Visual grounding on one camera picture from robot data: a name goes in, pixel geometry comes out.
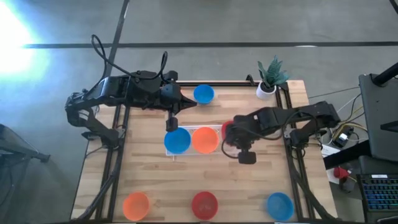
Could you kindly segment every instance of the green plant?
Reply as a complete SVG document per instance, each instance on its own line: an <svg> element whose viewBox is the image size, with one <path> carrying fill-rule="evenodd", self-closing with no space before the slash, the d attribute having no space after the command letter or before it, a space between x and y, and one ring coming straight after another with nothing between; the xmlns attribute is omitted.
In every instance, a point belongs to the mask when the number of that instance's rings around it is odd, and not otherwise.
<svg viewBox="0 0 398 224"><path fill-rule="evenodd" d="M268 66L268 70L264 69L261 62L258 62L258 65L261 79L267 88L272 88L274 85L280 85L289 79L289 76L285 74L286 71L280 72L282 61L278 62L278 57L276 55Z"/></svg>

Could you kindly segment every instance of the red object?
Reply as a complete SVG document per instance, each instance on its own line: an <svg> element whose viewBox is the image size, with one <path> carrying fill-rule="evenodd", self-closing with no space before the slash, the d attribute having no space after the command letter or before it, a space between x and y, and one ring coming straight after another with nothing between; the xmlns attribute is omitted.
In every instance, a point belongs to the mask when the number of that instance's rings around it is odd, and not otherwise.
<svg viewBox="0 0 398 224"><path fill-rule="evenodd" d="M341 168L341 167L335 167L335 169L334 169L334 171L333 171L333 175L334 175L336 178L341 179L341 178L348 177L348 176L349 176L349 172L348 172L347 170L344 170L344 169Z"/></svg>
<svg viewBox="0 0 398 224"><path fill-rule="evenodd" d="M225 122L223 125L222 125L222 127L221 127L221 137L223 137L223 140L225 139L225 136L226 136L226 126L227 125L229 125L229 124L233 124L234 122L233 121L227 121L227 122Z"/></svg>
<svg viewBox="0 0 398 224"><path fill-rule="evenodd" d="M217 198L210 192L200 192L192 200L193 214L201 220L213 218L218 210Z"/></svg>

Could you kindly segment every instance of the potted plant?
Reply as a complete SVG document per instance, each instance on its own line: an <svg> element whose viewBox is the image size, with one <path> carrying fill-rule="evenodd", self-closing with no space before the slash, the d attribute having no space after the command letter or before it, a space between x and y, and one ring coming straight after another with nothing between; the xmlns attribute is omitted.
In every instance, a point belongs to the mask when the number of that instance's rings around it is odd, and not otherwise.
<svg viewBox="0 0 398 224"><path fill-rule="evenodd" d="M256 95L262 100L266 100L269 96L273 95L276 91L276 85L280 85L289 79L285 74L286 71L280 72L282 61L278 62L278 57L275 55L273 61L265 70L261 62L258 62L259 71L262 82L257 87Z"/></svg>

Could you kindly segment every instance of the desk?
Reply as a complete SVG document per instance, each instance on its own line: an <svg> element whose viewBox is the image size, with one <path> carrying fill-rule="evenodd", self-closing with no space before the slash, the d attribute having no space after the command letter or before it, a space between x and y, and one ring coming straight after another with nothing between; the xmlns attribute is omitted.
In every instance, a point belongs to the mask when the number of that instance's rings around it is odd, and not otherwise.
<svg viewBox="0 0 398 224"><path fill-rule="evenodd" d="M288 83L293 107L307 105L304 82ZM253 86L215 87L215 99L209 105L181 111L177 115L178 124L223 124L234 115L277 105L275 97L262 101L255 92L256 87ZM193 87L183 87L182 93L193 98ZM111 127L113 114L114 108L102 106L97 118ZM257 153L254 165L239 164L220 153L173 159L165 155L163 145L166 117L163 111L130 110L114 222L128 221L123 215L123 200L135 191L145 192L150 200L150 212L143 222L199 221L191 211L191 201L203 190L212 192L218 199L219 210L211 222L271 222L272 218L263 209L265 199L274 192L284 192L293 198L282 139L254 143L251 149ZM100 144L99 141L90 142L88 152ZM319 147L310 146L306 151L304 161L310 188L326 210L336 217ZM82 214L98 193L105 157L106 151L103 150L85 160L72 218ZM300 199L305 209L303 194L300 194ZM108 210L108 205L109 197L106 197L104 211Z"/></svg>

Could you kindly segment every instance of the orange bowl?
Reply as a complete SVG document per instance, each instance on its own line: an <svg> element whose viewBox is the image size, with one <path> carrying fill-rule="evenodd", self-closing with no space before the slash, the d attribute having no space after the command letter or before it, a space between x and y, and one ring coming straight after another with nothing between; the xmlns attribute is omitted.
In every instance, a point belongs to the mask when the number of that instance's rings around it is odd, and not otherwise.
<svg viewBox="0 0 398 224"><path fill-rule="evenodd" d="M149 200L142 192L130 194L123 202L123 214L131 221L142 220L149 211Z"/></svg>
<svg viewBox="0 0 398 224"><path fill-rule="evenodd" d="M202 127L192 134L192 146L200 153L213 152L218 146L218 141L218 134L213 128Z"/></svg>

